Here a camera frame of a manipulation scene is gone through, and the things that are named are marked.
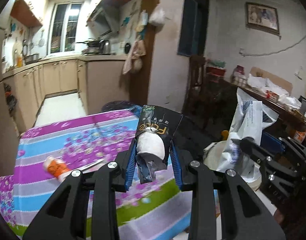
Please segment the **white tissue wad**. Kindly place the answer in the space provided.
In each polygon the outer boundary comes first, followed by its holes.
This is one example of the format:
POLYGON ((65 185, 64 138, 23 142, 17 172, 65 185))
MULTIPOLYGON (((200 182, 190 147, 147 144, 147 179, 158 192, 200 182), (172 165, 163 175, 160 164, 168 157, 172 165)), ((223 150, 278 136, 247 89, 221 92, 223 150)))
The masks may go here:
POLYGON ((165 158, 164 143, 156 128, 147 127, 137 137, 137 153, 154 155, 161 160, 165 158))

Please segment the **floral purple blue tablecloth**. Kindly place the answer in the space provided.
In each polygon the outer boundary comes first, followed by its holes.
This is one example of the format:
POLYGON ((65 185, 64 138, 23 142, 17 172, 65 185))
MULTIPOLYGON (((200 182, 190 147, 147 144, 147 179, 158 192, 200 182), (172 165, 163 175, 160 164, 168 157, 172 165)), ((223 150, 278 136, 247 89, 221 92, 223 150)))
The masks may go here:
MULTIPOLYGON (((14 173, 0 177, 0 213, 22 237, 30 222, 58 188, 46 171, 48 157, 62 160, 70 170, 114 161, 129 148, 138 118, 129 110, 110 111, 55 122, 26 131, 19 142, 14 173)), ((116 193, 121 239, 172 239, 188 228, 192 194, 181 192, 173 169, 157 172, 152 183, 135 177, 125 193, 116 193)))

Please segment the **orange white paper package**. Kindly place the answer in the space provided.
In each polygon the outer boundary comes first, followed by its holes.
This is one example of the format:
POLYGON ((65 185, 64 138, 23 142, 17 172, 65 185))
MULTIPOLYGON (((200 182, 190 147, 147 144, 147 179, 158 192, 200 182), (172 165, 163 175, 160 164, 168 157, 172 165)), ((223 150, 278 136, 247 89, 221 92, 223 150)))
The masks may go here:
POLYGON ((48 156, 43 163, 44 170, 57 178, 59 182, 63 182, 66 177, 70 174, 71 170, 68 168, 66 163, 59 158, 48 156))

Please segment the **white blue plastic mailer bag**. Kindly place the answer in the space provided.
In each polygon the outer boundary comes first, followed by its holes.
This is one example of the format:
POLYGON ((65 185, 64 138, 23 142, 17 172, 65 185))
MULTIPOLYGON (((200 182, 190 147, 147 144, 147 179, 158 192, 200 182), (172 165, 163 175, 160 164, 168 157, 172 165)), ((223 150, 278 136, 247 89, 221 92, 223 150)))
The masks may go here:
POLYGON ((279 115, 240 88, 236 96, 237 107, 216 170, 225 172, 234 169, 245 182, 252 183, 261 177, 260 171, 255 162, 242 152, 240 142, 249 138, 259 145, 262 130, 274 124, 279 115))

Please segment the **hanging pink cloth bags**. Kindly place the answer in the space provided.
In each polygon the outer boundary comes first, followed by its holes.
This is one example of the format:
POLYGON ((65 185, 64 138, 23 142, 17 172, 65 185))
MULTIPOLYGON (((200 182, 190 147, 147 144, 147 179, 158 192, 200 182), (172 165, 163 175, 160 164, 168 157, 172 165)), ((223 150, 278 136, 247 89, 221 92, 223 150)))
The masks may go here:
POLYGON ((131 47, 128 57, 124 62, 122 74, 137 73, 141 70, 142 57, 146 55, 145 43, 143 40, 136 40, 131 47))

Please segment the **framed wall picture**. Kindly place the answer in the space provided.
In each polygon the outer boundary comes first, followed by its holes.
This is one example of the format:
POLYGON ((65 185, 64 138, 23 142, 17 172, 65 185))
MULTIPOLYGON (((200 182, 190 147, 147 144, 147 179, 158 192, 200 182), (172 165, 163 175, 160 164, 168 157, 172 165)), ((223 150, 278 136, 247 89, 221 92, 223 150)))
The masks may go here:
POLYGON ((246 2, 246 26, 280 36, 278 11, 268 5, 246 2))

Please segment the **steel kettle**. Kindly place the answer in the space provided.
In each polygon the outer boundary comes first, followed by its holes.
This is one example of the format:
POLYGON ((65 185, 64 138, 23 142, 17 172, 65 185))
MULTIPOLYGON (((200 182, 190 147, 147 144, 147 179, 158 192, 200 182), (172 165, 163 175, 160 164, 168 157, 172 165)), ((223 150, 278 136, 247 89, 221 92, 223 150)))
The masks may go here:
POLYGON ((110 55, 111 45, 109 40, 101 40, 99 43, 99 53, 100 55, 110 55))

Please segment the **kitchen window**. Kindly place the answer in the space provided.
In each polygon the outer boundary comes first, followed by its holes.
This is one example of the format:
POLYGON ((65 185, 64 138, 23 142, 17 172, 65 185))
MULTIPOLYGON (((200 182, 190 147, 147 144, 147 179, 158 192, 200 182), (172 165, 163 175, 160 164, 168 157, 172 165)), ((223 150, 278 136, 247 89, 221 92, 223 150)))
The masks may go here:
POLYGON ((52 8, 48 33, 47 55, 79 53, 79 20, 83 0, 56 1, 52 8))

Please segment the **dark wooden chair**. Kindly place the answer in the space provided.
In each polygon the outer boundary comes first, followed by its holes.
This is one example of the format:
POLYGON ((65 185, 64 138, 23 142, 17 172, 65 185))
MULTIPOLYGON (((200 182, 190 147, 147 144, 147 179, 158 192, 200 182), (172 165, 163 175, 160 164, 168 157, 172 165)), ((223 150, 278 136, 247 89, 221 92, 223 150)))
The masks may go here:
POLYGON ((192 55, 189 59, 189 81, 183 113, 205 120, 230 118, 236 106, 236 91, 218 74, 219 68, 209 67, 207 63, 206 58, 200 55, 192 55))

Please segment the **beige kitchen cabinets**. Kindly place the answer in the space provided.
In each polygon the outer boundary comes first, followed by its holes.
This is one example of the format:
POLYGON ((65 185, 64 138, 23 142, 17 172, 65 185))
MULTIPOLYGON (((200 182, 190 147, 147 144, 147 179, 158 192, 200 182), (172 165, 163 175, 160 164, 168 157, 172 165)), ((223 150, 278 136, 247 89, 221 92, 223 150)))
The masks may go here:
POLYGON ((86 114, 99 113, 112 101, 129 100, 123 55, 50 57, 5 72, 3 81, 17 98, 14 119, 20 133, 36 123, 46 98, 77 93, 86 114))

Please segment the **black Force snack packet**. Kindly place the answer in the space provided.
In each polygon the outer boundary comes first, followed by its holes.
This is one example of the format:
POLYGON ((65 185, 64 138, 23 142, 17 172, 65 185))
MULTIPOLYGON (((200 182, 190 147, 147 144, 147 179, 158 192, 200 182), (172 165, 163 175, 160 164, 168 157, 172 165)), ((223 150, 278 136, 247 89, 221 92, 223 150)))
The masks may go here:
POLYGON ((156 172, 168 168, 171 141, 183 115, 170 109, 144 105, 136 130, 138 177, 141 184, 156 180, 156 172))

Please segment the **blue black garbage bag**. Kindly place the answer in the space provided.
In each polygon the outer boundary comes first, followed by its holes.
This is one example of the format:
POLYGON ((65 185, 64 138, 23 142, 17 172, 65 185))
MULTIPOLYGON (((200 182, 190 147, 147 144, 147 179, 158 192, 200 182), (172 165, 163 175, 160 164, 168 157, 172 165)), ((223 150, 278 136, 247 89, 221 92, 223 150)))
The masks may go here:
POLYGON ((102 108, 102 112, 116 111, 127 109, 130 110, 138 118, 141 115, 142 106, 132 103, 130 101, 112 101, 105 104, 102 108))

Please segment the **dark wooden dining table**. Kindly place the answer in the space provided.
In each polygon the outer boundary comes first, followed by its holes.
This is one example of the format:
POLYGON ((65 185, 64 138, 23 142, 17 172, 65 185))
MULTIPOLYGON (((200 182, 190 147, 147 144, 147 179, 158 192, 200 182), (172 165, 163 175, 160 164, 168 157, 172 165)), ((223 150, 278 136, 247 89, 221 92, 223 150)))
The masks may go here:
POLYGON ((274 102, 267 99, 260 92, 253 90, 248 87, 239 87, 227 80, 220 80, 218 85, 220 86, 220 92, 222 98, 225 96, 228 99, 232 99, 234 103, 234 108, 237 105, 236 91, 238 88, 242 89, 249 96, 255 98, 256 100, 262 101, 262 103, 276 112, 278 120, 272 124, 269 128, 266 128, 269 134, 275 137, 284 137, 286 135, 293 137, 296 131, 305 132, 306 131, 306 119, 301 114, 297 114, 295 111, 287 109, 285 106, 278 102, 274 102))

